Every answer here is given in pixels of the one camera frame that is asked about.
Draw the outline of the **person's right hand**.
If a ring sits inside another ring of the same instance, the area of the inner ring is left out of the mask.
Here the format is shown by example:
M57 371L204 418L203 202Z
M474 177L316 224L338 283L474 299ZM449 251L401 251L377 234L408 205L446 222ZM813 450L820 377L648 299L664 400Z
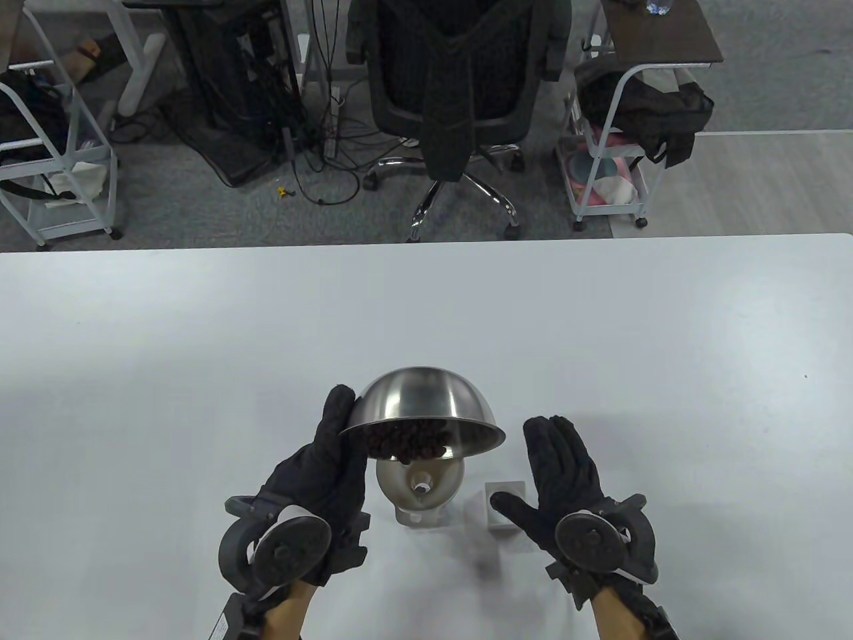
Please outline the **person's right hand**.
M574 424L561 415L531 417L522 427L537 506L497 491L490 506L517 525L540 549L556 560L556 527L564 516L591 510L604 499L597 467Z

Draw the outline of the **person's left hand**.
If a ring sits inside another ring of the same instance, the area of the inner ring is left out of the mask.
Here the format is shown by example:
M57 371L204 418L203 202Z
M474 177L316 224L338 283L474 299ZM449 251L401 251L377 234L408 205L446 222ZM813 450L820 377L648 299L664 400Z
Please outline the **person's left hand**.
M330 527L328 552L302 581L323 587L333 574L363 564L367 548L360 536L369 526L363 514L367 448L354 433L344 435L356 394L345 385L331 389L312 442L281 461L264 485L260 497L281 499L319 516Z

